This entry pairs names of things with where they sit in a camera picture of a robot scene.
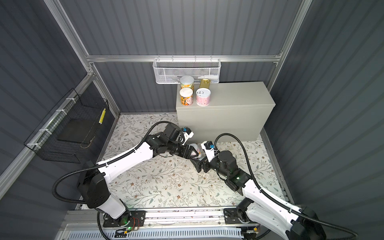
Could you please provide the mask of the pink label can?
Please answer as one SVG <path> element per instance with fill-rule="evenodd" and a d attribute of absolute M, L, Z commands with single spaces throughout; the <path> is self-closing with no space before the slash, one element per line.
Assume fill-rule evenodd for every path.
<path fill-rule="evenodd" d="M 197 144 L 191 144 L 191 146 L 195 149 L 196 152 L 198 152 L 198 158 L 202 157 L 202 149 L 199 145 Z"/>

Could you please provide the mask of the orange label plastic-lid can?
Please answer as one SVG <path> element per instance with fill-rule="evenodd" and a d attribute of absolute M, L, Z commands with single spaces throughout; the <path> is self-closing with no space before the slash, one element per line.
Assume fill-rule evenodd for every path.
<path fill-rule="evenodd" d="M 193 93 L 191 88 L 182 88 L 180 90 L 181 104 L 183 106 L 191 106 L 193 104 Z"/>

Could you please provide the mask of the pink ring-pull can front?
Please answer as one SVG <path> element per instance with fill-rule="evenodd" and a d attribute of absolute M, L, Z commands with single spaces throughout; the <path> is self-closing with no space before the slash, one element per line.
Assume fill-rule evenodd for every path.
<path fill-rule="evenodd" d="M 210 104 L 211 91 L 207 88 L 199 88 L 196 91 L 196 102 L 201 107 L 206 107 Z"/>

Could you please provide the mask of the green yellow plastic-lid can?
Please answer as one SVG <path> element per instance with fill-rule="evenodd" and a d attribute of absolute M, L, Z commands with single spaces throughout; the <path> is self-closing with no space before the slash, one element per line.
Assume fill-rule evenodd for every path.
<path fill-rule="evenodd" d="M 192 89 L 192 91 L 193 91 L 194 90 L 194 83 L 195 83 L 195 80 L 192 76 L 182 76 L 180 78 L 180 85 L 181 85 L 182 89 L 189 88 L 189 89 Z"/>

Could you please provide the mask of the gold rectangular tin can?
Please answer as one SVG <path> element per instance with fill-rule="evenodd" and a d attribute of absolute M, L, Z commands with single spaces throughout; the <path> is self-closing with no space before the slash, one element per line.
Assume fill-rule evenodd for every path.
<path fill-rule="evenodd" d="M 200 89 L 202 89 L 202 88 L 209 89 L 210 88 L 210 84 L 211 84 L 211 80 L 209 80 L 209 79 L 202 79 L 201 82 L 200 82 L 199 88 Z"/>

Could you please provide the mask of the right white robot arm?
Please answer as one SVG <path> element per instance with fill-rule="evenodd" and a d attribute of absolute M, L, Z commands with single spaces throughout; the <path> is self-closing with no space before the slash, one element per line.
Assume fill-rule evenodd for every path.
<path fill-rule="evenodd" d="M 244 196 L 237 206 L 238 218 L 244 222 L 259 223 L 285 240 L 325 240 L 323 227 L 310 221 L 317 219 L 310 208 L 294 206 L 269 191 L 258 188 L 251 175 L 238 167 L 237 160 L 229 151 L 218 153 L 212 160 L 208 157 L 191 156 L 197 172 L 213 170 L 226 177 L 225 184 Z"/>

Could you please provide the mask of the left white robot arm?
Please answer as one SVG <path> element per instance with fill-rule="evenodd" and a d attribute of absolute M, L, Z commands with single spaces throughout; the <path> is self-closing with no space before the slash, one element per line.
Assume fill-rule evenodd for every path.
<path fill-rule="evenodd" d="M 137 146 L 95 164 L 95 170 L 80 173 L 77 188 L 88 208 L 104 212 L 119 226 L 126 226 L 134 217 L 123 201 L 111 194 L 109 183 L 136 165 L 166 152 L 187 160 L 199 156 L 194 147 L 186 144 L 194 135 L 190 128 L 165 123 L 163 132 L 152 135 L 149 130 Z"/>

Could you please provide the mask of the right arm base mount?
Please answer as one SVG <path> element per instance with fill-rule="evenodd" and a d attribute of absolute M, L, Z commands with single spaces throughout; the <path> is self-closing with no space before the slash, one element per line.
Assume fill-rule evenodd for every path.
<path fill-rule="evenodd" d="M 223 209 L 224 219 L 225 223 L 227 225 L 235 225 L 235 224 L 255 224 L 255 222 L 248 221 L 244 222 L 242 221 L 237 213 L 236 208 L 224 208 Z"/>

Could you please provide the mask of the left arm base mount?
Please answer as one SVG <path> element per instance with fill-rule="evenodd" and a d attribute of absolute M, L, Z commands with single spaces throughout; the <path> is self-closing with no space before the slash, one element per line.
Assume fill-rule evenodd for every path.
<path fill-rule="evenodd" d="M 108 214 L 104 216 L 104 228 L 138 228 L 143 227 L 146 219 L 146 211 L 130 211 L 124 213 L 118 219 L 113 219 Z"/>

